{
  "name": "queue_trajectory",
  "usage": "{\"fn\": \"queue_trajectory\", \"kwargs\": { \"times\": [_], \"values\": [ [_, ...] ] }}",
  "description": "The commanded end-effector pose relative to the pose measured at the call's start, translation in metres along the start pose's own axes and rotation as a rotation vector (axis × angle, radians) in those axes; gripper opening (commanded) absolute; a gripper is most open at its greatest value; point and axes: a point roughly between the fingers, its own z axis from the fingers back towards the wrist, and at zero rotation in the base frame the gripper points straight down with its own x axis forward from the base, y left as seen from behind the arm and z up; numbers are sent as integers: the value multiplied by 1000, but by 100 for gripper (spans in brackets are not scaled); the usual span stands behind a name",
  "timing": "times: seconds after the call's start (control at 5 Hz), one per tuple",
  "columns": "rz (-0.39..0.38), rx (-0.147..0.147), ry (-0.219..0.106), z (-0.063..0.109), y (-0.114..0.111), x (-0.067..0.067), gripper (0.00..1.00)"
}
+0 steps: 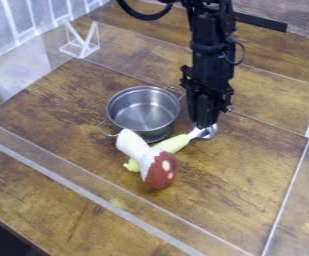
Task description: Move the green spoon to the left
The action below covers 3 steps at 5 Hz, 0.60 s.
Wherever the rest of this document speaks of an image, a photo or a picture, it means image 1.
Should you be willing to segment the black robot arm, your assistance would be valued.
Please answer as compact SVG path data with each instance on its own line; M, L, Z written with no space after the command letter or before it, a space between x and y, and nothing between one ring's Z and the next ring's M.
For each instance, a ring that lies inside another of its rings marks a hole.
M181 85L186 89L188 110L200 129L218 122L221 112L232 109L235 90L236 15L232 0L160 0L181 2L192 31L193 65L182 66Z

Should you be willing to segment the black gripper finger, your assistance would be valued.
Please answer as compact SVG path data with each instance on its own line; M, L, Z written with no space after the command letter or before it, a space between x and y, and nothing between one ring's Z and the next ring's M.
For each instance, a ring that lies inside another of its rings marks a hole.
M220 116L220 100L210 95L200 95L197 103L197 127L206 128L217 123Z
M198 103L198 92L193 88L186 89L186 103L190 120L197 121L197 103Z

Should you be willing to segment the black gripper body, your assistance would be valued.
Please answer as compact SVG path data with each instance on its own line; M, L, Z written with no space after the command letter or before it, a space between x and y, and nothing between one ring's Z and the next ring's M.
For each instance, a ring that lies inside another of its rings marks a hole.
M220 110L226 113L233 111L233 103L232 96L235 94L235 90L229 83L224 83L221 85L212 85L209 82L200 82L193 77L193 68L188 65L181 66L182 78L181 78L181 86L188 89L193 88L198 92L198 96L201 94L210 95L212 97L217 97L220 100Z

